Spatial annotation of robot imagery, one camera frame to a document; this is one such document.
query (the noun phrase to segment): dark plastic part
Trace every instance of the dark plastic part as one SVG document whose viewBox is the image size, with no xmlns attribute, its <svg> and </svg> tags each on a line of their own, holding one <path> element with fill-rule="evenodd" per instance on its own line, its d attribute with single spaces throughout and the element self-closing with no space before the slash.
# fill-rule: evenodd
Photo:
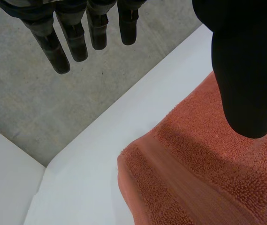
<svg viewBox="0 0 267 225">
<path fill-rule="evenodd" d="M 57 38 L 55 31 L 48 36 L 41 37 L 32 33 L 45 55 L 52 64 L 54 70 L 59 74 L 65 74 L 70 71 L 70 65 L 66 54 Z"/>
<path fill-rule="evenodd" d="M 107 12 L 115 5 L 115 0 L 102 3 L 89 1 L 87 4 L 87 21 L 90 31 L 92 47 L 95 50 L 103 50 L 107 45 Z"/>
<path fill-rule="evenodd" d="M 118 0 L 119 25 L 124 45 L 132 45 L 137 39 L 138 9 L 145 1 Z"/>
<path fill-rule="evenodd" d="M 69 49 L 76 62 L 82 62 L 87 59 L 88 52 L 84 38 L 84 29 L 81 22 L 76 25 L 68 25 L 60 20 L 57 14 L 58 22 L 62 28 L 64 37 L 67 40 Z"/>
</svg>

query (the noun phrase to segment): black object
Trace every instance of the black object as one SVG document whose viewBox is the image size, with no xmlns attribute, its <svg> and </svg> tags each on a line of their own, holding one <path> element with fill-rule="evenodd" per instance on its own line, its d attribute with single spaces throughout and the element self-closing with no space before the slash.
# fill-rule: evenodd
<svg viewBox="0 0 267 225">
<path fill-rule="evenodd" d="M 87 0 L 68 0 L 56 3 L 56 15 L 67 40 L 73 59 L 81 62 L 87 59 L 88 53 L 81 19 L 86 9 Z"/>
<path fill-rule="evenodd" d="M 23 20 L 23 23 L 31 30 L 54 70 L 59 74 L 67 73 L 70 65 L 53 28 L 53 17 L 37 22 Z"/>
<path fill-rule="evenodd" d="M 119 25 L 124 45 L 132 45 L 137 39 L 138 9 L 145 0 L 117 0 Z"/>
<path fill-rule="evenodd" d="M 230 126 L 249 138 L 267 134 L 267 1 L 193 0 L 214 32 L 212 63 Z"/>
<path fill-rule="evenodd" d="M 95 50 L 102 50 L 107 45 L 107 13 L 115 2 L 116 0 L 88 0 L 86 14 L 92 47 Z"/>
</svg>

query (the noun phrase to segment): black rubber tip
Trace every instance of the black rubber tip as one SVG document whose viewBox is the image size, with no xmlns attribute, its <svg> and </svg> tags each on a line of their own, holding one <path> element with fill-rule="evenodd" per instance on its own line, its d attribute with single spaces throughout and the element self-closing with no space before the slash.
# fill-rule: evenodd
<svg viewBox="0 0 267 225">
<path fill-rule="evenodd" d="M 120 20 L 119 24 L 123 44 L 134 44 L 137 39 L 137 22 L 125 22 Z"/>
<path fill-rule="evenodd" d="M 107 46 L 107 35 L 105 27 L 92 27 L 89 26 L 91 35 L 92 47 L 95 50 L 103 50 Z"/>
<path fill-rule="evenodd" d="M 70 65 L 61 45 L 53 51 L 45 52 L 54 70 L 59 74 L 66 74 L 70 71 Z"/>
<path fill-rule="evenodd" d="M 57 38 L 55 31 L 48 36 L 37 36 L 33 34 L 46 57 L 49 59 L 54 70 L 59 74 L 65 74 L 70 71 L 70 65 L 66 54 Z"/>
<path fill-rule="evenodd" d="M 107 46 L 107 15 L 95 15 L 88 8 L 86 12 L 92 47 L 95 50 L 103 50 Z"/>
<path fill-rule="evenodd" d="M 57 14 L 57 19 L 68 43 L 73 59 L 76 62 L 86 60 L 88 52 L 84 38 L 84 29 L 81 22 L 76 25 L 65 24 L 60 20 L 59 14 Z"/>
</svg>

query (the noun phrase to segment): fabric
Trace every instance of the fabric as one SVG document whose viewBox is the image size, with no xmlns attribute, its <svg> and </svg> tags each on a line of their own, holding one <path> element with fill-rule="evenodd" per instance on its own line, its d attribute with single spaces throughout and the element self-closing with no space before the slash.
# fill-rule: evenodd
<svg viewBox="0 0 267 225">
<path fill-rule="evenodd" d="M 213 73 L 122 151 L 118 169 L 136 225 L 267 224 L 267 135 L 232 130 Z"/>
</svg>

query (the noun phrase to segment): orange towel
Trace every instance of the orange towel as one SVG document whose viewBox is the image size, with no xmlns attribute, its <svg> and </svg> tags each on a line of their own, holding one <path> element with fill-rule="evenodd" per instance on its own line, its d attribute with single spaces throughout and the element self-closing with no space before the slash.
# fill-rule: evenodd
<svg viewBox="0 0 267 225">
<path fill-rule="evenodd" d="M 267 135 L 227 124 L 211 73 L 118 157 L 136 225 L 267 224 Z"/>
</svg>

